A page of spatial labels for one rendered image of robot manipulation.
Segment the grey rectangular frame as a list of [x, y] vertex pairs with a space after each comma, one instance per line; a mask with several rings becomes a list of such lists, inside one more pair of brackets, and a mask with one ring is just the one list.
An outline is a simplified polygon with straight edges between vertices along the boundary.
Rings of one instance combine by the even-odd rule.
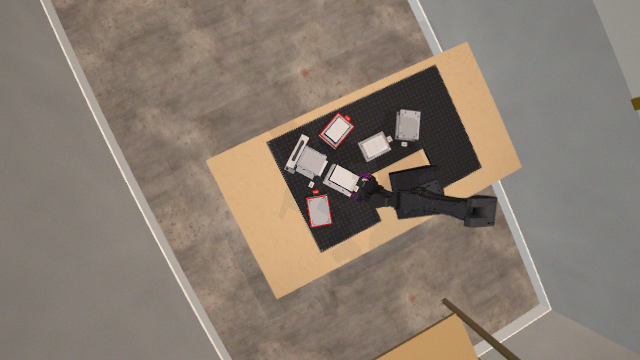
[[[380, 135], [383, 136], [388, 148], [368, 158], [368, 156], [367, 156], [362, 144], [364, 144], [364, 143], [366, 143], [366, 142], [368, 142], [368, 141], [370, 141], [370, 140], [372, 140], [372, 139], [374, 139], [374, 138], [376, 138], [376, 137], [378, 137]], [[358, 144], [358, 146], [359, 146], [359, 148], [360, 148], [360, 150], [361, 150], [366, 162], [368, 162], [368, 161], [370, 161], [370, 160], [372, 160], [372, 159], [374, 159], [374, 158], [376, 158], [376, 157], [378, 157], [378, 156], [380, 156], [380, 155], [382, 155], [382, 154], [384, 154], [384, 153], [386, 153], [386, 152], [391, 150], [391, 148], [390, 148], [390, 146], [389, 146], [389, 144], [388, 144], [388, 142], [387, 142], [387, 140], [386, 140], [386, 138], [385, 138], [385, 136], [384, 136], [382, 131], [377, 133], [377, 134], [375, 134], [375, 135], [373, 135], [373, 136], [371, 136], [371, 137], [369, 137], [369, 138], [367, 138], [367, 139], [365, 139], [365, 140], [363, 140], [363, 141], [361, 141], [361, 142], [359, 142], [359, 143], [357, 143], [357, 144]]]

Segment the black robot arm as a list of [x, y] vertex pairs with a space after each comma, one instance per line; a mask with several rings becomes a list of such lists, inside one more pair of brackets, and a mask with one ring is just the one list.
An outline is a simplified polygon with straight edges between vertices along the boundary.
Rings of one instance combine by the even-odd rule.
[[[474, 195], [466, 199], [440, 195], [442, 190], [437, 180], [409, 190], [398, 189], [395, 193], [368, 180], [362, 181], [360, 188], [366, 191], [365, 196], [370, 198], [370, 204], [374, 208], [391, 206], [400, 213], [409, 213], [413, 210], [445, 214], [464, 220], [464, 226], [471, 228], [495, 225], [497, 197]], [[381, 189], [383, 190], [380, 193]]]

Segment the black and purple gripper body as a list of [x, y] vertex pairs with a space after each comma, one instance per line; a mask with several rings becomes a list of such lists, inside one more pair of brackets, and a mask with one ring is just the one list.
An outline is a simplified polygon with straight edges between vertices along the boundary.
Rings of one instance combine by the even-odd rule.
[[[376, 184], [378, 184], [378, 182], [376, 181], [376, 178], [375, 178], [373, 175], [371, 175], [371, 177], [370, 177], [370, 181], [371, 181], [371, 182], [374, 182], [374, 183], [376, 183]], [[361, 192], [360, 192], [359, 196], [357, 197], [357, 200], [358, 200], [359, 202], [361, 202], [361, 203], [362, 203], [362, 201], [363, 201], [363, 200], [365, 200], [366, 202], [369, 202], [369, 201], [370, 201], [370, 198], [366, 197], [366, 196], [365, 196], [365, 193], [366, 193], [366, 191], [361, 190]]]

